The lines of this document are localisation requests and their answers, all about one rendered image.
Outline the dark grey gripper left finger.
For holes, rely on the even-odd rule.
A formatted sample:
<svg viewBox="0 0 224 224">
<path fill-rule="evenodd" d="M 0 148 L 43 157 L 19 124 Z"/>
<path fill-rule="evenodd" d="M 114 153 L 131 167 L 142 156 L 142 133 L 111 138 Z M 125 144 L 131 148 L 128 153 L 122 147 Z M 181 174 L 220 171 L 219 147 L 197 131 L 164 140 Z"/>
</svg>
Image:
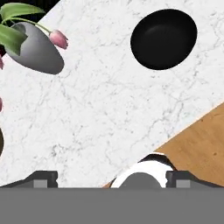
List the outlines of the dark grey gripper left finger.
<svg viewBox="0 0 224 224">
<path fill-rule="evenodd" d="M 25 179 L 2 185 L 2 188 L 57 188 L 57 179 L 57 171 L 35 171 Z"/>
</svg>

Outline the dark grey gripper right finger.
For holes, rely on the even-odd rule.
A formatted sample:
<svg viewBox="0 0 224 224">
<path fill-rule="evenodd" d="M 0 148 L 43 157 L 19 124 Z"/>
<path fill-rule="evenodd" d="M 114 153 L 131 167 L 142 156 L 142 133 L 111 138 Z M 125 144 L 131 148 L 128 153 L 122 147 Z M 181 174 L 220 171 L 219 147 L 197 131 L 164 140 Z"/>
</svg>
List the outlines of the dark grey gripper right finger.
<svg viewBox="0 0 224 224">
<path fill-rule="evenodd" d="M 168 171 L 165 176 L 167 188 L 221 188 L 221 185 L 199 179 L 189 171 Z"/>
</svg>

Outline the black bowl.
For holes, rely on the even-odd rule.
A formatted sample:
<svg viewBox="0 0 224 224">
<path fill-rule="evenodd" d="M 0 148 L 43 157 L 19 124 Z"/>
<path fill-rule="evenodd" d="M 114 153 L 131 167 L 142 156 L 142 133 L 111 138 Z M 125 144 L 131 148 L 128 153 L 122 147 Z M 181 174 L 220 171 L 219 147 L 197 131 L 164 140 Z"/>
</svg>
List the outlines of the black bowl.
<svg viewBox="0 0 224 224">
<path fill-rule="evenodd" d="M 142 66 L 166 70 L 188 57 L 197 36 L 194 20 L 182 10 L 157 10 L 136 25 L 131 34 L 130 49 Z"/>
</svg>

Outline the dark brown round object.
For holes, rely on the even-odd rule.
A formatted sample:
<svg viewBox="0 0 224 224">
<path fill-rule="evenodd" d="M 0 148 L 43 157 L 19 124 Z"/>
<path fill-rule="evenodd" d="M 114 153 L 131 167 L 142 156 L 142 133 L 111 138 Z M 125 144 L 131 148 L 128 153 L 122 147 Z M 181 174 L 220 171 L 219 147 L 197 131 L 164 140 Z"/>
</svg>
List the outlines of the dark brown round object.
<svg viewBox="0 0 224 224">
<path fill-rule="evenodd" d="M 4 136 L 3 136 L 3 132 L 0 128 L 0 156 L 2 155 L 3 148 L 4 148 Z"/>
</svg>

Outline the grey vase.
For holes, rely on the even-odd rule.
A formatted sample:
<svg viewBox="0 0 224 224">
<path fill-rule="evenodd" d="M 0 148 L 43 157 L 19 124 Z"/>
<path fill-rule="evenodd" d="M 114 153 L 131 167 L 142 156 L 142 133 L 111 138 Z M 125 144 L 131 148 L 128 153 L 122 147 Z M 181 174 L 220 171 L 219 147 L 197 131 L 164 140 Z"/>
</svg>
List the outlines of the grey vase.
<svg viewBox="0 0 224 224">
<path fill-rule="evenodd" d="M 63 58 L 39 28 L 26 22 L 14 24 L 12 28 L 27 35 L 19 55 L 10 49 L 5 49 L 12 59 L 24 67 L 41 73 L 59 74 L 62 71 L 65 65 Z"/>
</svg>

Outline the pink tulip with green leaves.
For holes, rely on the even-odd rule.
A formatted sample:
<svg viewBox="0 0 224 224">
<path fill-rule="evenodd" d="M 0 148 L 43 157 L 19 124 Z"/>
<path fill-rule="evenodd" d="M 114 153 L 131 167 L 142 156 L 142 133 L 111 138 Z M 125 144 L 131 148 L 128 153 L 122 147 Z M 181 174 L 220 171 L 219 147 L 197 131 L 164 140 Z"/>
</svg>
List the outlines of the pink tulip with green leaves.
<svg viewBox="0 0 224 224">
<path fill-rule="evenodd" d="M 68 47 L 68 38 L 59 30 L 22 18 L 23 15 L 44 14 L 28 3 L 5 3 L 0 7 L 0 45 L 18 64 L 32 70 L 59 74 L 65 63 L 57 47 Z"/>
</svg>

